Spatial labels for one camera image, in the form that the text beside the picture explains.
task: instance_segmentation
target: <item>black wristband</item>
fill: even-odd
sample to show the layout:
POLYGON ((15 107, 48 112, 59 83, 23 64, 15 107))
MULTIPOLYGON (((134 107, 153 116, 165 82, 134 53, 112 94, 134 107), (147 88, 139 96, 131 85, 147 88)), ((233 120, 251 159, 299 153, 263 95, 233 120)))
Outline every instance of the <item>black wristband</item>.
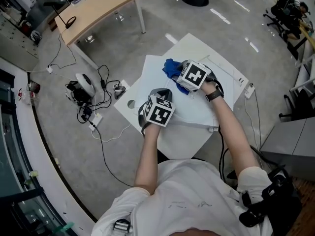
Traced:
POLYGON ((220 91, 219 89, 217 89, 217 90, 215 90, 214 92, 212 92, 212 93, 206 95, 206 99, 207 99, 208 101, 212 101, 212 100, 214 100, 215 98, 217 98, 217 97, 219 97, 219 96, 223 96, 223 95, 222 95, 221 91, 220 91))

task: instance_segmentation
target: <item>hand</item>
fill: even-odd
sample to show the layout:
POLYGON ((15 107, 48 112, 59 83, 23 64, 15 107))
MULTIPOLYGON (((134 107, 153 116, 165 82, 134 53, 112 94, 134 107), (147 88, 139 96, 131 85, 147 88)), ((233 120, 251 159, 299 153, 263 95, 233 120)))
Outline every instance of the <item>hand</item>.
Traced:
POLYGON ((161 131, 161 126, 151 123, 145 130, 145 137, 158 139, 158 135, 161 131))
POLYGON ((202 83, 200 88, 201 88, 201 90, 203 90, 205 92, 206 95, 213 93, 214 91, 217 90, 214 83, 212 83, 212 82, 207 83, 205 81, 202 83))

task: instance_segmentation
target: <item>concrete floor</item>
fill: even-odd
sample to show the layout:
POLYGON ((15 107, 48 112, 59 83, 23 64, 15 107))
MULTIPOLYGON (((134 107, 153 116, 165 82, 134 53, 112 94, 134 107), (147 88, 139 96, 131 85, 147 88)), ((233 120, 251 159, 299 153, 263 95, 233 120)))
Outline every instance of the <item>concrete floor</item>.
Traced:
MULTIPOLYGON (((297 69, 286 44, 275 30, 267 27, 262 17, 266 7, 275 0, 210 0, 206 7, 192 7, 181 0, 141 0, 147 32, 142 34, 136 10, 125 7, 120 12, 124 20, 108 17, 93 30, 95 41, 82 42, 82 48, 97 63, 110 69, 109 79, 125 79, 132 85, 141 75, 145 55, 163 55, 173 43, 165 37, 168 33, 180 40, 187 33, 201 39, 240 70, 257 91, 262 141, 279 121, 278 114, 286 112, 283 95, 294 85, 297 69), (212 13, 213 8, 230 24, 212 13)), ((43 33, 39 45, 39 65, 35 70, 47 67, 59 47, 59 32, 43 33)), ((85 73, 96 86, 96 100, 102 99, 100 78, 76 53, 75 65, 54 72, 70 79, 75 73, 85 73)), ((70 64, 73 57, 62 43, 61 51, 54 61, 59 66, 70 64)), ((103 77, 107 72, 100 70, 103 77)), ((33 72, 31 78, 41 84, 38 117, 53 155, 59 159, 61 171, 87 208, 99 218, 111 205, 113 199, 127 187, 117 182, 106 169, 101 144, 91 137, 88 124, 76 119, 77 109, 64 95, 67 78, 47 72, 33 72)), ((99 130, 104 140, 117 137, 128 122, 114 108, 100 109, 104 116, 99 130)), ((258 138, 258 118, 255 98, 247 102, 258 138)), ((242 95, 234 106, 234 113, 243 125, 249 141, 254 145, 251 121, 244 111, 242 95)), ((118 178, 128 184, 133 178, 139 160, 143 138, 132 126, 118 140, 104 144, 106 159, 118 178)), ((196 157, 218 166, 221 140, 214 134, 197 153, 196 157)), ((226 173, 231 169, 230 156, 226 156, 226 173)))

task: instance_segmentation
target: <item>black office chair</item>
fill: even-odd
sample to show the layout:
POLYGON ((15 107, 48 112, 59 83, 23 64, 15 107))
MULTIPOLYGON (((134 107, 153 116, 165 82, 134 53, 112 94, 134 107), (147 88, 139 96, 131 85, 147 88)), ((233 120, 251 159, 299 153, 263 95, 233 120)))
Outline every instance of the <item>black office chair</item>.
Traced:
POLYGON ((313 109, 311 100, 315 98, 315 93, 308 96, 306 91, 302 89, 296 98, 295 107, 293 106, 289 96, 284 95, 284 99, 287 99, 291 108, 291 114, 284 115, 279 114, 279 117, 291 117, 291 120, 301 120, 310 117, 315 117, 315 109, 313 109))
POLYGON ((283 10, 292 2, 294 3, 294 0, 278 0, 276 5, 272 6, 270 9, 271 13, 276 16, 275 18, 269 16, 268 14, 263 14, 264 17, 268 17, 272 20, 272 23, 268 23, 267 26, 276 25, 278 27, 279 36, 281 36, 282 32, 284 32, 284 28, 281 25, 284 15, 283 10))

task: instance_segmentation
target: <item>desk lamp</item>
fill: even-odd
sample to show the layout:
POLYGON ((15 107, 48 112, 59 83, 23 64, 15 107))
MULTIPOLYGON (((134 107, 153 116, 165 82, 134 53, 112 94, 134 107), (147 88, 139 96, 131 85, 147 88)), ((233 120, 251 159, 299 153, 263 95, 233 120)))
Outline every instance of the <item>desk lamp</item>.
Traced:
POLYGON ((77 19, 77 17, 72 17, 65 23, 64 20, 59 15, 58 11, 56 10, 55 5, 64 5, 64 3, 63 2, 45 2, 44 3, 44 6, 51 6, 54 9, 54 11, 60 17, 61 21, 64 23, 65 28, 68 29, 74 23, 74 21, 77 19))

